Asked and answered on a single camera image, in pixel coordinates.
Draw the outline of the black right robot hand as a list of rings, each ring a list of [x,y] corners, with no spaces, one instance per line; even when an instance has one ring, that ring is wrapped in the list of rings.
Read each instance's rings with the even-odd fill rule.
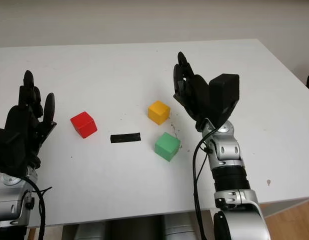
[[[188,115],[195,121],[195,128],[202,132],[209,124],[212,129],[217,126],[209,117],[209,87],[198,74],[194,74],[183,52],[177,54],[177,64],[173,68],[174,99],[180,103]]]

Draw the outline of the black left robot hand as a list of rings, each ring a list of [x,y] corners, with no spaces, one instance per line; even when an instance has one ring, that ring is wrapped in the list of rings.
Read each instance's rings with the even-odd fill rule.
[[[55,95],[49,93],[42,107],[40,90],[34,84],[32,72],[26,70],[23,85],[19,87],[18,105],[8,112],[5,129],[20,133],[23,137],[25,157],[22,161],[27,166],[34,169],[40,167],[39,150],[57,125],[54,114]]]

